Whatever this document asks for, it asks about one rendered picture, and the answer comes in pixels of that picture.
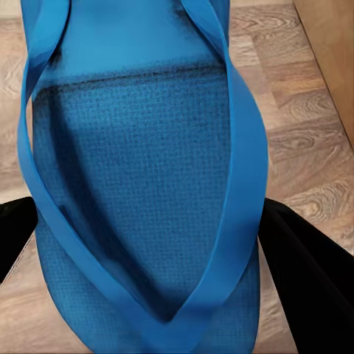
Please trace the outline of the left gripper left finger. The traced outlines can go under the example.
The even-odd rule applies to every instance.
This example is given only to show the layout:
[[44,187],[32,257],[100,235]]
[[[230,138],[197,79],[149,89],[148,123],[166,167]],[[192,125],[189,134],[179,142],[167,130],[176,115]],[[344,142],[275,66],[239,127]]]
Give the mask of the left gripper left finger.
[[38,224],[31,196],[0,204],[0,285]]

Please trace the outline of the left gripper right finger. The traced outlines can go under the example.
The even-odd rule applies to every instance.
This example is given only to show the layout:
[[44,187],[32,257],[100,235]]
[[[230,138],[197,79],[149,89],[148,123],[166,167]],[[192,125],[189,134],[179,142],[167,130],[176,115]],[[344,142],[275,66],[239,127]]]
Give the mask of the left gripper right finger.
[[354,354],[354,256],[265,198],[257,233],[299,354]]

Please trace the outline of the sandal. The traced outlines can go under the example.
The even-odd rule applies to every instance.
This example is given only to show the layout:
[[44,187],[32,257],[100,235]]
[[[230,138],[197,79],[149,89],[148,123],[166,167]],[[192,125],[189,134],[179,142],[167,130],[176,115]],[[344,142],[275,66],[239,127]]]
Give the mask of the sandal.
[[58,312],[94,354],[252,354],[268,144],[230,0],[20,1],[17,152]]

